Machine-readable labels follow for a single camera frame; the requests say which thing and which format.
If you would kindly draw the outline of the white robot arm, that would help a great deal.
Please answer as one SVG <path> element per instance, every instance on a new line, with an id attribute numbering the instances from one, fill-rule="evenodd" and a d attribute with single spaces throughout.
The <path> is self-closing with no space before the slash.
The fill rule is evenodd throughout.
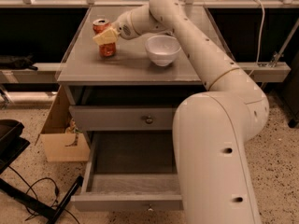
<path id="1" fill-rule="evenodd" d="M 262 224 L 244 145 L 265 126 L 261 88 L 187 17 L 179 0 L 149 0 L 94 37 L 99 45 L 166 29 L 181 45 L 205 91 L 185 99 L 173 145 L 187 224 Z"/>

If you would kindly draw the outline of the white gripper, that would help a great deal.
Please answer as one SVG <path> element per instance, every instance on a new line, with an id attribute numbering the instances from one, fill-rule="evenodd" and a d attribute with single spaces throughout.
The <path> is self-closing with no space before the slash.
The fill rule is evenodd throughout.
<path id="1" fill-rule="evenodd" d="M 119 36 L 126 40 L 131 40 L 137 37 L 137 32 L 134 29 L 131 20 L 131 11 L 124 12 L 115 21 L 112 22 L 112 27 L 106 28 L 102 33 L 93 37 L 93 41 L 99 45 L 115 43 Z"/>

